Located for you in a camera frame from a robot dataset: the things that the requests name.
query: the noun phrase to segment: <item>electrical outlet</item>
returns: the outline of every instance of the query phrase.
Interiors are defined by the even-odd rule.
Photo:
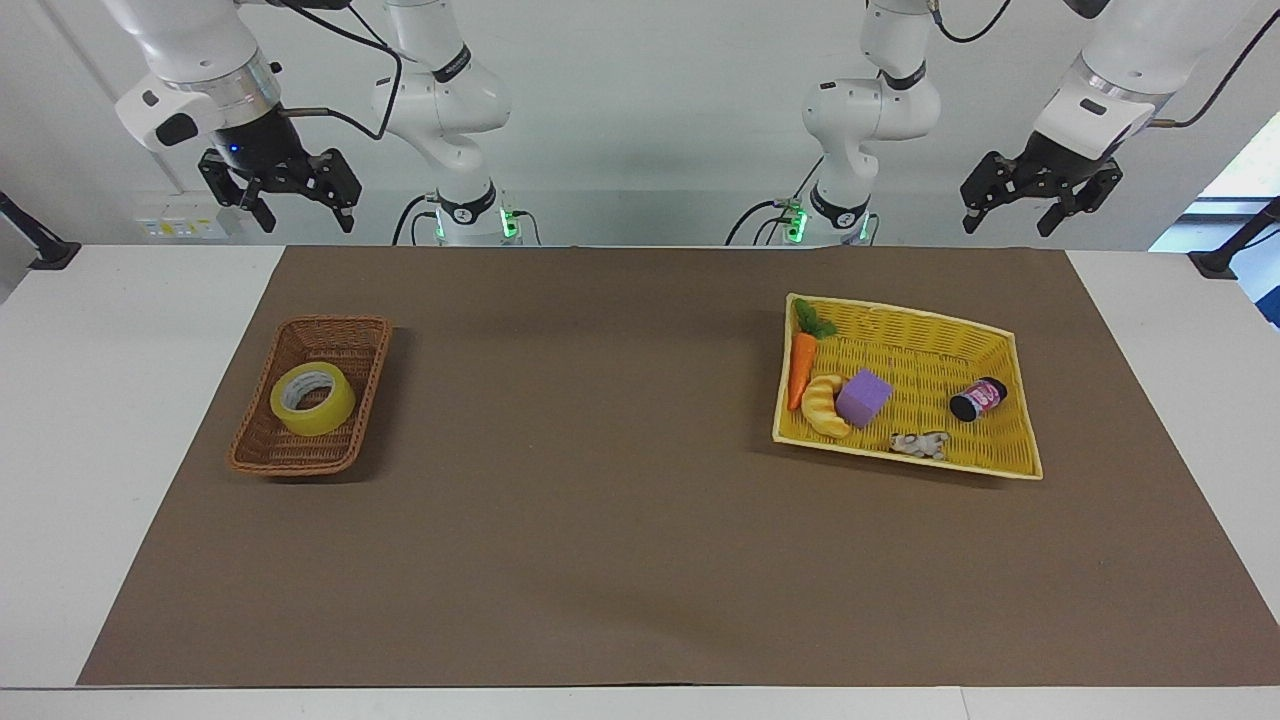
[[[236,228],[232,213],[216,202],[143,205],[134,220],[156,240],[228,240]]]

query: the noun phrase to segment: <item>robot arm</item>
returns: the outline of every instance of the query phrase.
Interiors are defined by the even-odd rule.
[[[262,192],[301,195],[333,210],[344,232],[361,186],[335,149],[310,155],[282,114],[280,86],[233,0],[104,0],[142,47],[151,74],[115,110],[145,147],[161,151],[207,136],[200,172],[218,201],[239,206],[271,232]],[[340,9],[349,0],[300,5]],[[244,181],[241,187],[234,178]]]
[[[836,245],[858,237],[879,164],[868,140],[924,137],[938,122],[941,100],[925,76],[933,22],[925,0],[872,0],[863,24],[863,54],[881,68],[874,79],[837,79],[810,91],[805,128],[826,160],[805,199],[804,237]]]
[[[1123,177],[1112,154],[1148,127],[1254,0],[1066,3],[1083,17],[1101,13],[1098,32],[1037,118],[1021,155],[988,152],[960,187],[970,233],[988,211],[1021,197],[1057,200],[1037,224],[1042,237],[1076,213],[1097,211]]]
[[[480,146],[466,137],[498,129],[511,118],[511,96],[462,41],[448,0],[385,0],[393,45],[410,60],[388,132],[413,146],[430,165],[445,243],[508,245],[515,225],[489,174]],[[388,81],[374,90],[384,106]]]

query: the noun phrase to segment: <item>yellow tape roll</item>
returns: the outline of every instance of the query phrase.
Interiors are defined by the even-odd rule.
[[[329,397],[320,405],[298,410],[308,392],[329,388]],[[356,409],[356,391],[342,370],[329,363],[305,363],[284,373],[271,388],[271,413],[291,433],[303,437],[323,436],[337,430]]]

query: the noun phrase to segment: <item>purple block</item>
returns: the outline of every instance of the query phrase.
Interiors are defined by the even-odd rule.
[[[836,414],[849,423],[865,428],[876,414],[888,402],[893,386],[879,379],[870,370],[858,370],[858,374],[845,383],[836,398]]]

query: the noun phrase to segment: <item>orange carrot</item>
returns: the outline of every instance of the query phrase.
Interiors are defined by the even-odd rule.
[[[836,334],[836,325],[831,320],[823,320],[818,311],[806,301],[796,299],[796,320],[800,332],[791,341],[791,370],[787,374],[787,410],[800,407],[800,397],[805,386],[809,384],[809,373],[813,372],[813,363],[818,357],[818,341]]]
[[[791,341],[791,377],[787,380],[787,410],[800,407],[800,397],[809,384],[813,361],[818,357],[818,338],[809,333],[796,333]]]

